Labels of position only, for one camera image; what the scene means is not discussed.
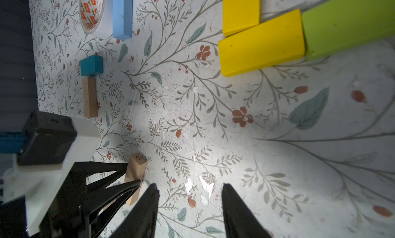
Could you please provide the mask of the light wooden block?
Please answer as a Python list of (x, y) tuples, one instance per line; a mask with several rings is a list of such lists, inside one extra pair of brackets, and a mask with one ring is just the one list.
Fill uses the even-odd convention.
[(82, 78), (84, 115), (87, 118), (98, 116), (95, 77)]

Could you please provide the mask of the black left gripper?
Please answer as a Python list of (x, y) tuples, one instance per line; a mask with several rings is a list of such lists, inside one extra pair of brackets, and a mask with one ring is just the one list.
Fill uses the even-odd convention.
[[(99, 237), (117, 211), (141, 186), (138, 179), (106, 188), (123, 176), (127, 167), (127, 163), (74, 163), (39, 226), (38, 237)], [(87, 184), (86, 179), (96, 174), (108, 175)]]

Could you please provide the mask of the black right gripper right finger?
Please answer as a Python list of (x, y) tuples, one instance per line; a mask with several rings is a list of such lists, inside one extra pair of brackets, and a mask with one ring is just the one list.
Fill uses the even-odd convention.
[(222, 207), (227, 238), (271, 238), (231, 184), (222, 189)]

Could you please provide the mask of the lime green block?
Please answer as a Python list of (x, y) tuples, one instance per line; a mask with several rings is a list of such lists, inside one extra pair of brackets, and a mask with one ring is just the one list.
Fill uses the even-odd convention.
[(394, 35), (395, 0), (329, 0), (302, 14), (313, 60)]

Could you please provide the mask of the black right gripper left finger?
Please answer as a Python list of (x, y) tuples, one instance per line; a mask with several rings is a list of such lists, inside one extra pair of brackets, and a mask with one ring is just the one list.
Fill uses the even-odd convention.
[(151, 184), (111, 238), (154, 238), (160, 193)]

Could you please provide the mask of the light wooden block slanted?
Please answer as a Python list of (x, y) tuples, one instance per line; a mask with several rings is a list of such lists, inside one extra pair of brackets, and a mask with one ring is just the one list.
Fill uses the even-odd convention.
[[(128, 161), (127, 171), (125, 173), (124, 183), (140, 180), (141, 185), (144, 180), (145, 171), (147, 168), (147, 160), (139, 153), (135, 153), (130, 156)], [(127, 200), (128, 206), (135, 204), (138, 200), (138, 196), (141, 190), (141, 186), (138, 187), (135, 193)]]

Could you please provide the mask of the teal block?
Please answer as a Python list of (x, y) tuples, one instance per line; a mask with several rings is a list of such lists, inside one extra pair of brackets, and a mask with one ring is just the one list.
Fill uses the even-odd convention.
[(92, 55), (80, 61), (81, 76), (92, 77), (103, 73), (103, 57)]

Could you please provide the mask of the yellow block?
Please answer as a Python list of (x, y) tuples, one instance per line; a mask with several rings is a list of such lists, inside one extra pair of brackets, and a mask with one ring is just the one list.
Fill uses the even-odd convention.
[(225, 77), (298, 60), (305, 52), (300, 9), (219, 42), (221, 72)]
[(229, 37), (260, 23), (261, 0), (223, 0), (223, 34)]

